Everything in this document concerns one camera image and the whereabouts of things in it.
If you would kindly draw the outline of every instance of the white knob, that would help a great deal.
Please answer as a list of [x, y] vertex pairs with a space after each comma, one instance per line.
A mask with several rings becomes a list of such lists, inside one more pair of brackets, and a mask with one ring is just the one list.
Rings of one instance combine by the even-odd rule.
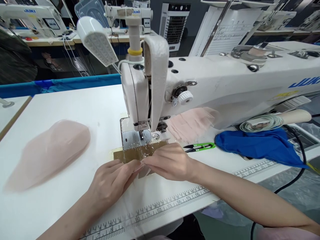
[[179, 103], [181, 103], [181, 105], [186, 105], [189, 102], [191, 102], [193, 99], [193, 95], [190, 91], [184, 91], [182, 93], [180, 93], [180, 95], [178, 96], [178, 101]]

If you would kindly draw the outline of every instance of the hand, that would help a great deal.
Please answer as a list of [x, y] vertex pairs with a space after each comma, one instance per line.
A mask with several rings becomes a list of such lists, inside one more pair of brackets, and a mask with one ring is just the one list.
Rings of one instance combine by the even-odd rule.
[[166, 179], [189, 182], [194, 181], [199, 163], [190, 158], [178, 143], [170, 143], [157, 149], [142, 162]]
[[106, 211], [121, 197], [138, 175], [140, 169], [136, 170], [139, 167], [138, 160], [123, 164], [117, 159], [98, 168], [86, 192], [93, 199], [97, 210]]

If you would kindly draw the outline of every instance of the air cooler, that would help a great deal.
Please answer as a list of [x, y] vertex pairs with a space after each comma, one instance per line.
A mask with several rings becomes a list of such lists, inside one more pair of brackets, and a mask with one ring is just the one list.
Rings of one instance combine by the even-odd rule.
[[190, 4], [162, 4], [159, 35], [167, 40], [170, 52], [179, 50], [190, 7]]

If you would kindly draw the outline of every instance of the thread snips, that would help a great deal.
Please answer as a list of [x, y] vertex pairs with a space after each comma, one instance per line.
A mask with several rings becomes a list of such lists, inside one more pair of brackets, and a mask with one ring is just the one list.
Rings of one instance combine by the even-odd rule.
[[189, 152], [198, 152], [202, 150], [207, 150], [215, 147], [216, 145], [214, 143], [198, 143], [198, 144], [188, 145], [183, 148], [190, 148], [185, 151], [186, 153], [189, 153]]

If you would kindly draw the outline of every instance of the workbench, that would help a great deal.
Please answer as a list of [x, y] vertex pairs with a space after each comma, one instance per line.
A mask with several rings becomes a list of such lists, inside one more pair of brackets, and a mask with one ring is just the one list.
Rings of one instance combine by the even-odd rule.
[[[153, 30], [151, 30], [150, 34], [140, 35], [140, 40], [143, 40], [145, 36], [150, 36], [150, 35], [157, 35], [157, 34]], [[108, 36], [108, 39], [110, 40], [111, 43], [129, 43], [128, 34], [122, 34], [119, 36]], [[82, 43], [79, 35], [76, 35], [72, 40], [75, 44]]]
[[[57, 38], [43, 38], [40, 34], [34, 34], [30, 29], [14, 29], [13, 30], [16, 35], [22, 36], [22, 37], [37, 37], [39, 39], [32, 39], [31, 41], [27, 41], [23, 39], [23, 41], [29, 46], [29, 47], [53, 47], [53, 46], [63, 46], [63, 40], [62, 37]], [[7, 33], [10, 35], [13, 35], [13, 33], [10, 30], [7, 30]], [[65, 45], [70, 46], [74, 45], [74, 42], [72, 39], [65, 41]]]
[[5, 98], [8, 102], [14, 102], [14, 105], [4, 108], [2, 104], [0, 104], [0, 141], [10, 130], [31, 99], [29, 96]]
[[[34, 96], [0, 142], [1, 189], [27, 142], [57, 121], [68, 119], [88, 126], [91, 142], [82, 156], [44, 184], [21, 193], [0, 191], [1, 239], [36, 239], [87, 191], [98, 167], [111, 161], [111, 151], [122, 146], [119, 120], [125, 114], [121, 85]], [[213, 142], [219, 132], [211, 128], [199, 142]], [[319, 156], [319, 148], [307, 151], [307, 159]], [[256, 183], [290, 168], [267, 160], [246, 161], [218, 147], [189, 153], [189, 156]], [[263, 163], [265, 169], [253, 170], [245, 176], [246, 167], [259, 163]], [[217, 200], [217, 196], [199, 185], [152, 174], [135, 179], [120, 200], [81, 239], [133, 239]]]
[[317, 34], [320, 34], [320, 30], [302, 31], [302, 30], [295, 30], [295, 28], [293, 27], [287, 27], [281, 30], [267, 30], [267, 31], [257, 30], [253, 34], [253, 36], [279, 36], [279, 35], [302, 36], [302, 35], [317, 35]]

